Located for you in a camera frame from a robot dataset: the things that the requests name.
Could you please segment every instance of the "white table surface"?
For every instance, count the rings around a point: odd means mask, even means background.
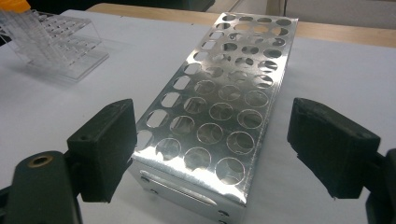
[[[136,119],[209,29],[69,10],[90,18],[110,57],[79,83],[29,72],[0,48],[0,189],[22,159],[66,152],[66,139],[105,105],[134,99]],[[358,200],[334,200],[287,142],[294,97],[319,101],[396,147],[396,49],[296,38],[277,97],[244,223],[367,223]],[[141,189],[125,173],[110,204],[79,199],[84,223],[216,223]]]

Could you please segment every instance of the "wooden table edge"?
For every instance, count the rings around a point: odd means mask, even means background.
[[[87,11],[141,19],[179,21],[204,25],[212,25],[219,17],[217,13],[108,3],[97,4],[87,9]],[[299,21],[296,35],[328,41],[396,48],[396,30]]]

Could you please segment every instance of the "circular hole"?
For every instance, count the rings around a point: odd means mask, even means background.
[[[193,58],[195,61],[200,62],[206,58],[207,54],[208,54],[207,52],[198,52],[194,54]]]
[[[190,83],[190,80],[189,77],[178,77],[174,82],[174,88],[177,90],[184,90]]]
[[[269,22],[271,22],[272,20],[271,19],[269,19],[269,18],[259,18],[258,20],[257,20],[257,22],[261,22],[261,23],[269,23]]]
[[[135,151],[141,151],[146,148],[148,148],[152,140],[154,139],[154,136],[152,135],[151,132],[147,130],[143,130],[137,133],[137,144],[136,147],[134,148]]]
[[[216,28],[225,30],[225,29],[230,28],[230,26],[231,26],[230,23],[223,22],[223,23],[217,24]]]
[[[239,41],[243,38],[244,36],[239,34],[239,33],[233,33],[233,34],[229,34],[228,38],[234,41]]]
[[[223,70],[219,67],[208,67],[205,71],[209,77],[221,77],[223,74]]]
[[[261,75],[261,76],[254,77],[253,84],[257,88],[266,89],[266,88],[271,87],[274,84],[274,81],[266,75]]]
[[[29,163],[27,164],[27,166],[30,168],[41,167],[41,166],[47,165],[52,160],[53,160],[53,157],[51,155],[38,156],[38,157],[35,157],[34,159],[30,160]]]
[[[158,128],[163,126],[168,118],[169,116],[164,110],[154,110],[148,114],[146,123],[151,128]]]
[[[277,64],[271,61],[260,62],[259,69],[264,73],[271,73],[277,69]]]
[[[253,30],[254,30],[254,32],[256,32],[256,33],[265,33],[265,32],[268,32],[269,31],[269,29],[268,29],[268,27],[266,27],[266,26],[255,26],[254,28],[253,28]]]
[[[169,92],[166,93],[163,99],[161,100],[161,105],[164,107],[173,107],[181,102],[180,94],[177,92]]]
[[[226,120],[230,119],[233,115],[233,108],[230,105],[218,103],[210,108],[209,114],[212,119]]]
[[[250,58],[237,58],[235,60],[235,65],[242,68],[249,68],[253,65],[254,62]]]
[[[264,55],[267,58],[279,58],[282,56],[282,52],[278,49],[266,49]]]
[[[204,144],[212,145],[221,140],[223,136],[222,129],[214,123],[207,123],[198,129],[198,140]]]
[[[233,21],[235,20],[235,16],[234,15],[227,15],[225,17],[222,18],[224,21]]]
[[[264,38],[260,35],[254,35],[249,37],[251,44],[260,44],[264,41]]]
[[[210,154],[202,147],[195,147],[187,151],[184,156],[186,168],[194,171],[196,169],[205,170],[210,164]]]
[[[192,97],[184,103],[184,109],[191,114],[199,114],[205,107],[206,101],[201,97]]]
[[[228,74],[228,78],[236,83],[242,83],[247,79],[247,74],[241,71],[234,71]]]
[[[241,91],[235,86],[225,86],[219,90],[219,97],[226,101],[233,101],[241,96]]]
[[[178,156],[180,143],[173,138],[165,138],[155,147],[155,154],[161,153],[164,161],[170,161]]]
[[[215,31],[215,32],[213,32],[213,33],[210,33],[210,35],[209,35],[209,37],[210,37],[211,39],[219,39],[219,38],[221,38],[221,37],[223,37],[223,36],[224,36],[224,33],[221,32],[221,31]]]
[[[224,50],[224,51],[234,51],[234,50],[236,50],[238,47],[235,45],[235,44],[233,44],[233,43],[226,43],[226,44],[223,44],[222,45],[222,49]]]
[[[194,128],[194,120],[187,116],[180,116],[172,120],[171,131],[177,135],[185,135]]]
[[[291,21],[282,19],[282,20],[276,21],[276,24],[281,25],[281,26],[288,26],[291,24]]]
[[[255,110],[244,110],[238,114],[238,122],[244,128],[255,129],[262,125],[262,115]]]
[[[250,91],[245,96],[248,105],[254,107],[264,106],[268,103],[268,97],[260,91]]]
[[[274,35],[287,35],[289,31],[285,28],[276,27],[271,30]]]
[[[231,60],[231,56],[227,54],[218,54],[212,57],[212,61],[214,63],[229,62],[230,60]]]
[[[237,132],[228,136],[227,146],[236,154],[248,154],[254,148],[254,141],[248,133]]]
[[[198,82],[195,85],[194,89],[197,93],[199,93],[201,95],[208,95],[215,90],[215,87],[216,87],[216,85],[212,81],[203,80],[203,81]]]
[[[201,69],[201,65],[198,63],[190,63],[184,68],[184,73],[188,75],[194,75]]]
[[[239,18],[240,21],[253,21],[252,17],[241,17]]]
[[[254,46],[245,46],[242,48],[242,52],[245,54],[257,54],[259,52],[259,48]]]
[[[225,185],[236,185],[245,174],[244,165],[234,158],[224,158],[216,164],[216,176]]]
[[[273,46],[277,46],[277,47],[281,47],[286,44],[286,41],[282,38],[274,38],[270,42]]]
[[[207,41],[204,44],[202,44],[202,49],[213,49],[215,45],[216,45],[216,41]]]
[[[250,26],[247,24],[237,24],[235,25],[235,30],[240,30],[240,31],[246,31],[248,29],[250,29]]]

